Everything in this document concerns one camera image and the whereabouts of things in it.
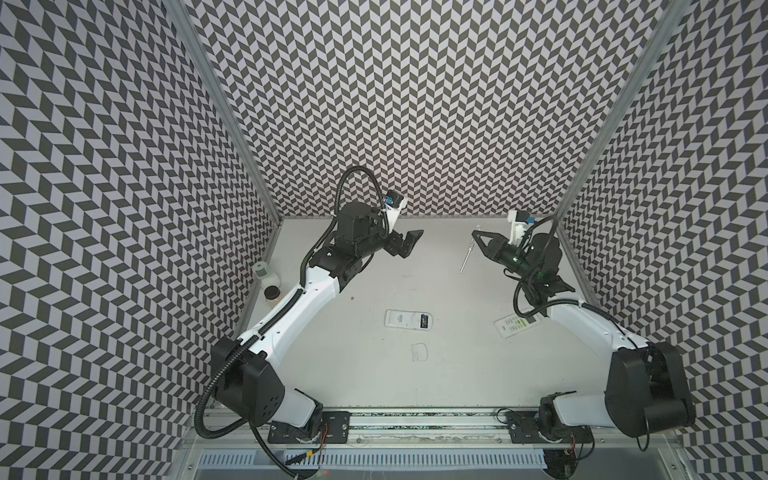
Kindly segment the clear handle screwdriver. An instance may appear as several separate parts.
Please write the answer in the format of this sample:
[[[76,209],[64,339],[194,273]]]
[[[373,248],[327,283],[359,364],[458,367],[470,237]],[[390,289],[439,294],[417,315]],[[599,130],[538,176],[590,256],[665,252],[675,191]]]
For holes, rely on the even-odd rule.
[[[466,268],[466,265],[467,265],[467,263],[468,263],[468,261],[469,261],[469,259],[470,259],[471,255],[472,255],[472,252],[473,252],[474,246],[475,246],[475,241],[474,241],[474,240],[472,240],[472,241],[470,242],[470,244],[469,244],[468,248],[467,248],[467,252],[466,252],[466,255],[465,255],[465,257],[464,257],[464,259],[463,259],[463,261],[462,261],[462,264],[461,264],[461,267],[460,267],[460,270],[459,270],[459,274],[460,274],[460,275],[461,275],[461,274],[463,274],[463,272],[464,272],[464,270],[465,270],[465,268]]]

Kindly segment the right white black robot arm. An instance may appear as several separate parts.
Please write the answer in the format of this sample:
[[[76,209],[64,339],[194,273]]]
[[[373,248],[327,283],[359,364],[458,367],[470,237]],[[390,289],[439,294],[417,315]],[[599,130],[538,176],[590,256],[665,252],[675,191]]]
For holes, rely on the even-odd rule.
[[[554,217],[533,220],[516,211],[509,235],[476,229],[474,244],[516,283],[513,317],[530,323],[547,317],[569,330],[607,366],[597,394],[575,390],[541,398],[533,419],[545,442],[563,441],[581,427],[615,428],[629,438],[649,439],[696,421],[683,359],[668,342],[652,342],[621,326],[604,309],[577,297],[559,273],[563,256]]]

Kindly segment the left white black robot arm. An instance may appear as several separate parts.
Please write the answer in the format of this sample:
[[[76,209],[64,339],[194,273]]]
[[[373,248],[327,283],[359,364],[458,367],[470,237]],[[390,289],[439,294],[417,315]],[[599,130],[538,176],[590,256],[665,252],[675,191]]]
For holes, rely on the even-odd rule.
[[[313,318],[385,251],[408,257],[423,233],[395,225],[407,199],[383,191],[373,171],[352,166],[341,176],[329,226],[303,257],[298,283],[255,326],[212,348],[212,375],[195,408],[193,425],[204,439],[244,425],[283,424],[305,438],[321,429],[322,404],[288,389],[277,373],[285,354]]]

